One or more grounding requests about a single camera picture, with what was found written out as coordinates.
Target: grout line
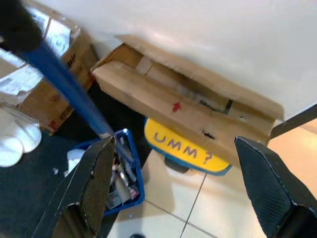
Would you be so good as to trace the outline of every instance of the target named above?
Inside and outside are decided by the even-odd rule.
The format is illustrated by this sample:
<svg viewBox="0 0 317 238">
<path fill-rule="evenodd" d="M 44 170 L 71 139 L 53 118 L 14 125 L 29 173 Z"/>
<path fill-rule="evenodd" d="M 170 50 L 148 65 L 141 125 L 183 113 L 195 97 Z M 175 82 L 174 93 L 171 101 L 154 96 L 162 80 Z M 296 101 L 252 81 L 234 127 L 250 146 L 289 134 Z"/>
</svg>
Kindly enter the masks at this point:
<svg viewBox="0 0 317 238">
<path fill-rule="evenodd" d="M 160 209 L 160 210 L 166 212 L 167 214 L 170 214 L 171 216 L 173 216 L 173 217 L 179 219 L 180 221 L 186 223 L 186 221 L 185 221 L 184 219 L 182 219 L 182 218 L 180 218 L 179 216 L 176 216 L 176 215 L 170 213 L 169 211 L 166 211 L 164 208 L 161 208 L 161 207 L 155 205 L 154 203 L 152 203 L 152 202 L 150 202 L 150 201 L 148 201 L 148 200 L 146 200 L 146 199 L 144 199 L 144 201 L 146 201 L 147 203 L 150 203 L 151 205 L 155 206 L 156 208 L 158 208 L 158 209 Z"/>
<path fill-rule="evenodd" d="M 315 126 L 309 126 L 309 125 L 304 124 L 304 125 L 301 125 L 298 128 L 302 128 L 302 129 L 304 129 L 306 131 L 309 131 L 309 132 L 314 133 L 315 135 L 317 135 L 317 127 L 315 127 Z"/>
<path fill-rule="evenodd" d="M 197 230 L 199 230 L 199 231 L 205 233 L 206 235 L 208 235 L 208 236 L 210 236 L 210 237 L 212 237 L 212 238 L 218 238 L 218 237 L 216 237 L 215 235 L 213 235 L 213 234 L 211 234 L 211 233 L 209 233 L 209 232 L 206 232 L 205 230 L 199 228 L 198 226 L 196 226 L 196 225 L 194 225 L 194 224 L 192 224 L 192 223 L 190 223 L 190 222 L 188 222 L 187 224 L 188 224 L 189 226 L 191 226 L 191 227 L 193 227 L 193 228 L 195 228 L 195 229 L 197 229 Z"/>
<path fill-rule="evenodd" d="M 186 223 L 185 223 L 185 225 L 184 225 L 183 231 L 182 231 L 182 233 L 180 234 L 180 237 L 182 237 L 182 235 L 183 235 L 183 233 L 184 233 L 184 231 L 185 231 L 186 225 L 187 225 L 187 223 L 188 223 L 188 220 L 189 220 L 189 218 L 190 218 L 190 215 L 192 214 L 192 211 L 193 211 L 193 209 L 194 209 L 194 206 L 195 206 L 195 203 L 196 203 L 196 201 L 197 201 L 198 195 L 199 195 L 200 190 L 202 189 L 203 184 L 204 184 L 204 181 L 205 181 L 205 179 L 206 179 L 206 176 L 207 176 L 207 174 L 205 174 L 205 176 L 204 176 L 204 178 L 203 178 L 203 181 L 202 181 L 202 184 L 201 184 L 200 187 L 199 187 L 199 190 L 198 190 L 198 193 L 197 193 L 197 195 L 196 195 L 195 201 L 194 201 L 194 203 L 193 203 L 192 209 L 191 209 L 190 212 L 189 212 L 188 218 L 187 218 Z"/>
</svg>

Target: white wall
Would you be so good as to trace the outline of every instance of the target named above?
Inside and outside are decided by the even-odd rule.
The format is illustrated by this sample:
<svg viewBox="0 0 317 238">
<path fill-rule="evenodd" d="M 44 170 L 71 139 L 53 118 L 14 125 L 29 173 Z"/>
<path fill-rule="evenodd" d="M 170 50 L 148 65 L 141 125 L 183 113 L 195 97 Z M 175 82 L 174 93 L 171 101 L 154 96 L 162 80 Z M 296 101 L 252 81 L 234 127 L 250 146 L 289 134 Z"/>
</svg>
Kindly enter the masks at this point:
<svg viewBox="0 0 317 238">
<path fill-rule="evenodd" d="M 135 33 L 281 103 L 317 103 L 315 0 L 39 0 L 91 35 L 99 56 Z"/>
</svg>

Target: white slipper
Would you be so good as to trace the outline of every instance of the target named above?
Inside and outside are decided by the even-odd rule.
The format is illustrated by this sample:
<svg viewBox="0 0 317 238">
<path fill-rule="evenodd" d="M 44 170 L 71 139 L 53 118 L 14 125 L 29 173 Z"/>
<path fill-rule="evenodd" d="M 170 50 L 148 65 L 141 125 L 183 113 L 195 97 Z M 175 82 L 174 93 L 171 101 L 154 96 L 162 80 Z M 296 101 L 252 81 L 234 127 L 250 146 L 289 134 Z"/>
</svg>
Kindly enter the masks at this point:
<svg viewBox="0 0 317 238">
<path fill-rule="evenodd" d="M 23 145 L 17 138 L 0 135 L 0 167 L 11 167 L 23 155 Z"/>
<path fill-rule="evenodd" d="M 35 150 L 42 140 L 41 130 L 37 126 L 18 118 L 14 119 L 2 134 L 19 139 L 24 153 Z"/>
</svg>

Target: yellow sign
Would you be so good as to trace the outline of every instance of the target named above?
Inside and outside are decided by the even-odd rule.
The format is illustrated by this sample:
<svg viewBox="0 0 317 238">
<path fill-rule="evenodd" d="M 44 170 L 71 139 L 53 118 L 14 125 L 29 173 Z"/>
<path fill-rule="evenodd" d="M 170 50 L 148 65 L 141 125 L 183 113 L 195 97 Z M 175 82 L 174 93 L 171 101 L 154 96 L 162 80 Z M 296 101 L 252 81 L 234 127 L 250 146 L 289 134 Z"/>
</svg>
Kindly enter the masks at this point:
<svg viewBox="0 0 317 238">
<path fill-rule="evenodd" d="M 226 161 L 150 118 L 145 124 L 144 134 L 154 147 L 207 172 L 220 173 L 230 166 Z"/>
</svg>

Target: white paper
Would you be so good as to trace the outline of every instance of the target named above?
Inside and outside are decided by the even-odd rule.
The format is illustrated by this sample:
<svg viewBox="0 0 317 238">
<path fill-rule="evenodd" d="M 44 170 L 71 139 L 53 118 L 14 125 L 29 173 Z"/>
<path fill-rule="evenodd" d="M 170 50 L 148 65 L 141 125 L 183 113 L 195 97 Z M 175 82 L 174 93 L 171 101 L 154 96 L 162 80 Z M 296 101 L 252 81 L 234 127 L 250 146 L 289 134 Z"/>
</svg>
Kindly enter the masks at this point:
<svg viewBox="0 0 317 238">
<path fill-rule="evenodd" d="M 32 90 L 43 78 L 35 68 L 27 65 L 0 79 L 0 93 L 17 95 Z"/>
<path fill-rule="evenodd" d="M 68 162 L 68 170 L 64 172 L 64 176 L 66 177 L 80 162 L 83 157 L 85 150 L 82 149 L 73 149 L 67 152 L 67 162 Z"/>
<path fill-rule="evenodd" d="M 58 57 L 69 48 L 70 28 L 52 19 L 49 25 L 46 41 Z"/>
<path fill-rule="evenodd" d="M 36 10 L 32 7 L 27 7 L 28 12 L 32 16 L 33 20 L 36 22 L 38 27 L 42 32 L 42 36 L 45 34 L 46 28 L 48 26 L 50 17 L 46 14 L 42 13 L 41 11 Z"/>
<path fill-rule="evenodd" d="M 0 48 L 0 58 L 9 62 L 10 64 L 12 64 L 13 66 L 17 68 L 19 68 L 20 66 L 24 64 L 24 61 L 21 60 L 18 56 L 15 56 L 11 52 L 5 51 L 2 48 Z"/>
</svg>

